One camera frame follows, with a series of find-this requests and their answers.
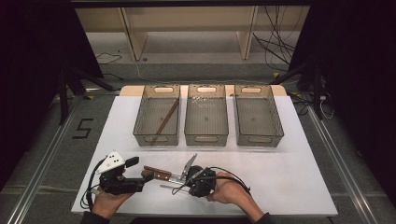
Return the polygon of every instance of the wire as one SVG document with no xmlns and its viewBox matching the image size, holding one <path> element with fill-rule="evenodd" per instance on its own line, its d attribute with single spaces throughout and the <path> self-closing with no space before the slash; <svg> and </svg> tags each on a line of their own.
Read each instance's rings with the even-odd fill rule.
<svg viewBox="0 0 396 224">
<path fill-rule="evenodd" d="M 331 115 L 330 115 L 329 117 L 327 117 L 326 113 L 323 111 L 323 108 L 322 108 L 323 101 L 324 101 L 324 100 L 321 100 L 321 101 L 320 101 L 320 110 L 321 110 L 323 116 L 324 116 L 326 119 L 332 119 L 332 116 L 334 115 L 334 110 L 332 111 Z"/>
<path fill-rule="evenodd" d="M 119 55 L 119 54 L 110 54 L 110 53 L 103 52 L 103 53 L 99 54 L 98 56 L 96 56 L 96 59 L 100 59 L 100 56 L 102 56 L 102 55 L 104 55 L 104 54 L 107 54 L 107 55 L 109 55 L 110 57 L 118 57 L 118 58 L 116 58 L 116 59 L 114 59 L 114 60 L 111 60 L 110 62 L 107 62 L 107 63 L 99 63 L 99 64 L 114 63 L 115 61 L 117 61 L 117 60 L 119 60 L 119 59 L 122 58 L 122 56 Z"/>
<path fill-rule="evenodd" d="M 112 74 L 112 73 L 103 73 L 103 75 L 104 75 L 104 76 L 113 76 L 113 77 L 117 77 L 119 80 L 124 80 L 123 77 L 116 76 L 116 75 L 114 75 L 114 74 Z"/>
<path fill-rule="evenodd" d="M 266 46 L 264 46 L 264 45 L 262 45 L 262 43 L 261 43 L 261 45 L 262 45 L 262 47 L 265 49 L 265 55 L 264 55 L 264 60 L 265 60 L 265 63 L 267 64 L 267 66 L 268 67 L 270 67 L 270 68 L 273 68 L 273 69 L 277 69 L 277 70 L 280 70 L 280 71 L 284 71 L 284 70 L 281 70 L 281 69 L 279 69 L 276 65 L 274 65 L 273 64 L 273 66 L 271 66 L 271 65 L 269 65 L 269 63 L 267 62 L 267 51 L 270 51 L 269 50 L 269 48 L 268 48 L 268 46 L 269 46 L 269 44 L 271 43 L 271 38 L 274 36 L 274 30 L 272 30 L 271 31 L 271 35 L 270 35 L 270 38 L 268 39 L 268 42 L 267 42 L 267 45 Z M 277 54 L 274 54 L 274 53 L 272 53 L 272 56 L 271 56 L 271 63 L 272 63 L 272 58 L 273 58 L 273 56 L 276 56 L 277 58 L 280 58 Z"/>
<path fill-rule="evenodd" d="M 92 173 L 91 173 L 90 181 L 89 181 L 89 183 L 88 183 L 87 190 L 84 192 L 84 194 L 82 195 L 81 200 L 80 200 L 80 202 L 79 202 L 79 205 L 81 206 L 81 208 L 84 208 L 84 209 L 88 209 L 88 208 L 89 208 L 90 210 L 92 210 L 93 202 L 92 202 L 92 193 L 91 193 L 91 190 L 92 190 L 93 188 L 95 188 L 95 187 L 98 186 L 98 185 L 95 185 L 94 187 L 91 187 L 92 181 L 93 181 L 93 177 L 94 177 L 94 175 L 95 175 L 96 170 L 99 168 L 99 166 L 103 163 L 103 161 L 104 161 L 105 159 L 106 159 L 106 158 L 104 158 L 104 159 L 102 159 L 101 161 L 99 161 L 99 162 L 96 164 L 96 166 L 93 168 L 93 170 L 92 170 Z M 85 196 L 85 198 L 87 199 L 88 204 L 86 204 L 86 203 L 84 202 L 84 196 Z"/>
<path fill-rule="evenodd" d="M 242 183 L 245 185 L 244 181 L 242 181 L 242 179 L 241 179 L 241 178 L 239 178 L 237 175 L 235 175 L 235 174 L 231 173 L 230 171 L 228 171 L 228 170 L 226 170 L 226 169 L 223 169 L 223 168 L 220 168 L 220 167 L 217 167 L 217 166 L 212 166 L 212 167 L 209 167 L 209 169 L 218 169 L 218 170 L 221 170 L 221 171 L 227 172 L 228 174 L 230 174 L 230 175 L 233 175 L 235 178 L 237 178 L 239 181 L 241 181 L 241 182 L 242 182 Z"/>
<path fill-rule="evenodd" d="M 282 14 L 282 18 L 281 18 L 281 20 L 280 20 L 280 23 L 277 24 L 277 18 L 279 17 L 280 6 L 277 6 L 277 7 L 276 7 L 276 21 L 275 21 L 275 25 L 276 25 L 277 35 L 278 35 L 279 40 L 282 42 L 283 45 L 285 45 L 285 42 L 282 40 L 282 38 L 281 38 L 281 36 L 280 36 L 280 25 L 281 25 L 281 23 L 282 23 L 282 21 L 283 21 L 283 16 L 285 15 L 285 11 L 286 11 L 287 8 L 288 8 L 288 7 L 285 7 L 285 9 L 283 10 L 283 14 Z M 291 57 L 290 52 L 289 52 L 287 49 L 285 49 L 285 50 L 286 50 L 286 52 L 289 54 L 289 57 Z"/>
<path fill-rule="evenodd" d="M 264 42 L 266 42 L 266 43 L 270 43 L 270 44 L 272 44 L 272 45 L 279 46 L 279 47 L 281 47 L 281 48 L 285 48 L 285 49 L 288 49 L 288 50 L 291 50 L 291 51 L 294 51 L 294 49 L 295 49 L 295 47 L 292 46 L 292 45 L 285 44 L 286 47 L 283 47 L 283 46 L 281 46 L 281 45 L 279 45 L 279 44 L 277 44 L 277 43 L 274 43 L 274 42 L 271 42 L 271 41 L 268 41 L 268 40 L 261 39 L 261 38 L 257 37 L 254 33 L 253 33 L 253 35 L 256 37 L 257 40 L 264 41 Z"/>
<path fill-rule="evenodd" d="M 134 60 L 134 65 L 136 66 L 136 71 L 137 75 L 139 76 L 140 79 L 146 80 L 146 81 L 152 81 L 152 82 L 158 82 L 158 83 L 163 83 L 163 84 L 169 84 L 169 83 L 191 83 L 191 81 L 184 81 L 184 80 L 179 80 L 179 81 L 161 81 L 161 80 L 155 80 L 155 79 L 150 79 L 150 78 L 145 78 L 141 76 L 139 66 L 137 65 L 136 60 Z M 198 80 L 195 82 L 216 82 L 216 83 L 226 83 L 226 82 L 246 82 L 246 83 L 260 83 L 263 85 L 268 85 L 268 82 L 260 82 L 260 81 L 249 81 L 249 80 L 244 80 L 244 79 L 230 79 L 230 80 L 224 80 L 224 81 L 218 81 L 218 80 Z"/>
<path fill-rule="evenodd" d="M 334 224 L 331 217 L 327 217 L 327 219 L 329 219 L 330 223 Z"/>
<path fill-rule="evenodd" d="M 313 101 L 305 100 L 304 98 L 299 97 L 298 94 L 295 94 L 295 93 L 292 93 L 292 92 L 287 92 L 287 95 L 288 95 L 291 99 L 296 100 L 296 101 L 298 101 L 299 103 L 308 103 L 308 104 L 313 104 L 313 103 L 314 103 Z"/>
<path fill-rule="evenodd" d="M 298 82 L 298 80 L 297 81 L 292 81 L 292 82 L 287 82 L 287 83 L 282 83 L 282 86 L 290 85 L 290 84 L 293 84 L 293 83 L 296 83 L 296 82 Z"/>
<path fill-rule="evenodd" d="M 297 115 L 306 115 L 306 114 L 308 113 L 308 111 L 309 111 L 309 110 L 308 110 L 308 107 L 309 107 L 309 104 L 305 104 L 305 106 L 303 107 L 303 109 L 301 109 L 300 112 L 297 113 Z"/>
<path fill-rule="evenodd" d="M 260 39 L 253 33 L 254 37 L 256 37 L 257 41 L 259 41 L 260 45 L 267 51 L 270 51 L 270 53 L 272 53 L 274 56 L 276 56 L 278 59 L 280 59 L 282 62 L 289 64 L 288 61 L 286 61 L 285 59 L 282 59 L 279 55 L 277 55 L 275 52 L 271 51 L 270 49 L 268 49 L 268 47 L 264 46 L 262 44 L 262 42 L 260 42 Z"/>
<path fill-rule="evenodd" d="M 303 15 L 303 10 L 304 10 L 304 7 L 301 7 L 300 15 L 299 15 L 299 17 L 298 17 L 297 22 L 294 24 L 293 29 L 291 29 L 290 34 L 289 34 L 288 36 L 286 36 L 286 38 L 285 38 L 284 40 L 287 40 L 287 39 L 291 36 L 291 34 L 293 34 L 293 32 L 295 31 L 295 29 L 296 29 L 298 23 L 300 22 L 301 16 Z"/>
<path fill-rule="evenodd" d="M 246 184 L 244 183 L 244 181 L 241 178 L 239 178 L 237 175 L 231 173 L 228 170 L 225 170 L 223 168 L 217 167 L 217 166 L 208 167 L 206 169 L 219 169 L 219 170 L 222 170 L 222 171 L 224 171 L 224 172 L 226 172 L 226 173 L 228 173 L 230 175 L 233 175 L 234 177 L 216 175 L 216 176 L 204 176 L 204 177 L 190 178 L 183 185 L 181 185 L 180 187 L 173 188 L 172 189 L 172 194 L 173 195 L 177 194 L 181 189 L 186 187 L 190 182 L 195 182 L 195 181 L 200 181 L 200 180 L 211 180 L 211 179 L 228 179 L 228 180 L 232 180 L 232 181 L 238 183 L 249 195 L 251 195 L 250 194 L 250 188 L 248 188 L 246 186 Z"/>
<path fill-rule="evenodd" d="M 284 44 L 283 41 L 282 41 L 282 38 L 280 37 L 279 31 L 276 29 L 276 28 L 277 28 L 278 7 L 276 7 L 276 25 L 274 25 L 273 20 L 271 19 L 270 14 L 268 13 L 267 6 L 264 6 L 264 9 L 265 9 L 265 12 L 267 13 L 268 19 L 269 19 L 270 22 L 271 22 L 271 26 L 273 27 L 273 30 L 271 31 L 270 40 L 271 40 L 271 38 L 272 38 L 272 36 L 273 36 L 274 38 L 277 39 L 279 45 L 280 45 L 281 43 Z M 286 61 L 286 57 L 285 57 L 285 54 L 283 53 L 282 48 L 280 48 L 280 51 L 282 52 L 282 55 L 283 55 L 283 57 L 284 57 L 284 59 L 285 59 L 285 61 Z"/>
</svg>

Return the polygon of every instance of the black backdrop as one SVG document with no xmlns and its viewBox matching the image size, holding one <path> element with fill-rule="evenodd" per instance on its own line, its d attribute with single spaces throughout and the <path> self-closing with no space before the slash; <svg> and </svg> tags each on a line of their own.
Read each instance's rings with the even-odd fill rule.
<svg viewBox="0 0 396 224">
<path fill-rule="evenodd" d="M 58 90 L 66 64 L 101 77 L 75 10 L 35 1 L 0 4 L 0 189 L 26 150 Z"/>
<path fill-rule="evenodd" d="M 290 69 L 320 49 L 315 57 L 336 114 L 396 206 L 396 9 L 384 0 L 337 2 L 311 7 Z M 314 75 L 304 71 L 299 87 L 309 89 Z"/>
</svg>

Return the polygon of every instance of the sleeve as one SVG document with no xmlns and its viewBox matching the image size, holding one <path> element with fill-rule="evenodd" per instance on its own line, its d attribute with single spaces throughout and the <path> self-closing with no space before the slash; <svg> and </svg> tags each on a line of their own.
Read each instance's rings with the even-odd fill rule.
<svg viewBox="0 0 396 224">
<path fill-rule="evenodd" d="M 108 224 L 110 219 L 96 215 L 95 213 L 84 212 L 80 224 Z"/>
<path fill-rule="evenodd" d="M 265 213 L 264 216 L 254 224 L 275 224 L 275 222 L 271 219 L 271 215 L 269 213 Z"/>
</svg>

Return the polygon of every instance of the gray floor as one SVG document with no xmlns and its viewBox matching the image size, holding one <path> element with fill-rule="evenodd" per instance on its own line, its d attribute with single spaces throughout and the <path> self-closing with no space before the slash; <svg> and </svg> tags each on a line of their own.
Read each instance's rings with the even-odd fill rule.
<svg viewBox="0 0 396 224">
<path fill-rule="evenodd" d="M 290 38 L 290 43 L 293 44 L 294 41 L 295 44 L 297 37 Z M 149 84 L 153 83 L 153 80 L 181 84 L 198 81 L 207 83 L 221 81 L 224 84 L 257 81 L 267 83 L 274 79 L 276 72 L 263 63 L 264 52 L 256 41 L 253 41 L 249 60 L 241 60 L 232 33 L 150 34 L 142 55 L 142 59 L 146 58 L 146 60 L 144 62 L 140 60 L 137 64 L 132 61 L 122 35 L 89 34 L 89 38 L 95 53 L 108 52 L 122 55 L 122 59 L 114 63 L 101 65 L 105 74 L 112 74 L 105 75 L 105 81 L 116 87 Z M 271 62 L 270 55 L 267 59 L 267 62 Z M 107 63 L 106 60 L 109 62 L 112 58 L 98 59 L 100 63 Z M 273 63 L 279 68 L 287 69 L 285 64 L 275 60 Z M 288 80 L 284 85 L 285 89 L 296 91 L 295 81 L 298 78 L 296 76 Z M 71 205 L 76 199 L 112 102 L 118 94 L 97 90 L 100 88 L 89 82 L 85 85 L 90 90 L 86 95 L 90 97 L 84 97 L 81 101 L 76 98 L 70 100 L 71 104 L 78 105 L 77 110 L 22 223 L 79 223 L 81 219 L 80 215 L 70 212 Z M 296 104 L 295 107 L 298 113 L 304 105 Z M 331 111 L 330 107 L 325 106 L 325 109 Z M 299 118 L 319 170 L 339 211 L 339 215 L 332 218 L 333 223 L 363 223 L 310 115 L 301 115 Z M 74 139 L 73 136 L 84 134 L 77 130 L 82 119 L 92 119 L 84 123 L 87 125 L 84 127 L 91 128 L 91 131 L 87 138 Z M 45 121 L 36 134 L 32 148 L 25 153 L 13 176 L 0 193 L 0 223 L 7 222 L 14 206 L 34 176 L 52 138 L 60 128 L 59 120 L 60 104 L 54 99 L 53 104 L 49 106 Z M 395 223 L 395 208 L 364 160 L 357 156 L 357 149 L 350 141 L 342 121 L 335 113 L 332 119 L 325 119 L 324 123 L 369 202 L 378 223 Z M 131 219 L 131 217 L 114 217 L 111 223 L 129 223 Z M 276 223 L 330 223 L 330 220 L 323 217 L 275 217 L 275 220 Z"/>
</svg>

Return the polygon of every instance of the transparent storage bin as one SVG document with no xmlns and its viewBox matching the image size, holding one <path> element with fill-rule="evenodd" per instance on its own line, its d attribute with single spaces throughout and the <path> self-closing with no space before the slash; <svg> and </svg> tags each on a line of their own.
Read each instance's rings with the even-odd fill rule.
<svg viewBox="0 0 396 224">
<path fill-rule="evenodd" d="M 235 85 L 238 146 L 277 147 L 284 136 L 271 86 Z"/>
<path fill-rule="evenodd" d="M 180 86 L 145 86 L 134 125 L 141 147 L 177 146 Z"/>
<path fill-rule="evenodd" d="M 187 146 L 226 146 L 228 117 L 224 85 L 189 86 L 184 134 Z"/>
</svg>

